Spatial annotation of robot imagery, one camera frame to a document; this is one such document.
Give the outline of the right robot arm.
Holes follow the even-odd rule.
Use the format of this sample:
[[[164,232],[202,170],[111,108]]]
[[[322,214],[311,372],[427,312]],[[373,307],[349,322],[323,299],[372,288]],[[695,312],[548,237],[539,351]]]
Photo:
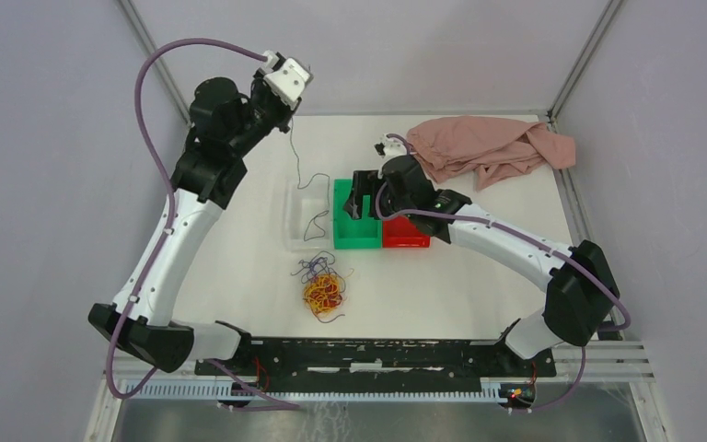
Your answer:
[[[436,188],[409,154],[391,157],[379,169],[354,171],[342,210],[352,220],[404,216],[424,235],[491,258],[544,293],[543,308],[513,323],[494,352],[507,376],[521,374],[553,346],[584,347],[596,333],[618,332],[631,323],[596,243],[572,246],[502,221],[467,195]]]

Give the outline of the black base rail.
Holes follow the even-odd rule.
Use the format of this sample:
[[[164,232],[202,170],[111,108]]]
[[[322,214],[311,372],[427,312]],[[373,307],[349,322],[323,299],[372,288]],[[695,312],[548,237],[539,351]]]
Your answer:
[[[462,393],[483,378],[526,381],[553,378],[553,354],[522,359],[504,342],[253,337],[234,357],[194,372],[221,375],[229,369],[257,378],[270,393]]]

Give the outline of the right controller board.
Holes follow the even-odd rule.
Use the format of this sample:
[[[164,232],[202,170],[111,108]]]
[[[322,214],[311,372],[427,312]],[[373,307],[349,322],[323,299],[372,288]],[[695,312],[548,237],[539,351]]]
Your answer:
[[[532,383],[502,384],[498,394],[504,399],[505,408],[529,409],[537,398],[536,387]]]

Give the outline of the pink cloth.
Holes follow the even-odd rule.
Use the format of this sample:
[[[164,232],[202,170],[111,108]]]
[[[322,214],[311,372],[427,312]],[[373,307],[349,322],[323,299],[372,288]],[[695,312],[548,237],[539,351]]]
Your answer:
[[[574,139],[552,132],[544,122],[443,117],[414,126],[407,141],[435,183],[471,173],[477,192],[544,165],[561,170],[576,164]]]

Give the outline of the red plastic bin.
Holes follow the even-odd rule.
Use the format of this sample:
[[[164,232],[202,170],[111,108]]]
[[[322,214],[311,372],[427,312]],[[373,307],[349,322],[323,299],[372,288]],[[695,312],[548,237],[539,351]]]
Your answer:
[[[387,249],[429,248],[431,238],[414,226],[408,217],[399,216],[382,222],[382,247]]]

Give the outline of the green plastic bin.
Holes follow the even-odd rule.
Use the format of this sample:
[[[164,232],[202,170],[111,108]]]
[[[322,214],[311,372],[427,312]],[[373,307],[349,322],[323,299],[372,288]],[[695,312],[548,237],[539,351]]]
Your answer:
[[[342,206],[352,180],[335,179],[332,191],[332,235],[336,250],[370,250],[382,247],[382,223],[378,219],[352,220]]]

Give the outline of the clear plastic bin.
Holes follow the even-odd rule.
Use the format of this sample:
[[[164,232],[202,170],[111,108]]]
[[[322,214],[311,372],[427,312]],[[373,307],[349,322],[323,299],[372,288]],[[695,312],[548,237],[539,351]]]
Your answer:
[[[284,245],[289,251],[332,248],[330,179],[314,176],[309,183],[288,183],[284,194]]]

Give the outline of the aluminium frame rail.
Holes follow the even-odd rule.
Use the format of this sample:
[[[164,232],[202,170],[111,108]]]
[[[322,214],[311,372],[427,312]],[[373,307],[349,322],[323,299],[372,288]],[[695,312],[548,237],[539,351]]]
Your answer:
[[[341,374],[381,374],[381,373],[446,373],[450,378],[464,376],[485,381],[515,379],[525,380],[531,374],[525,368],[519,368],[515,374],[506,374],[501,368],[484,366],[482,342],[463,346],[471,350],[472,356],[463,356],[461,352],[451,356],[436,355],[432,362],[397,363],[389,362],[384,356],[369,357],[365,362],[355,362],[345,357],[340,364],[332,362],[310,361],[308,356],[301,356],[303,368],[289,366],[289,357],[262,356],[263,364],[269,366],[271,378],[278,376],[280,370],[287,371],[289,377],[301,373],[319,373],[324,375]],[[541,352],[535,357],[539,379],[552,381],[571,380],[577,374],[589,382],[653,382],[655,373],[640,343],[625,341],[593,341],[586,347],[562,344]]]

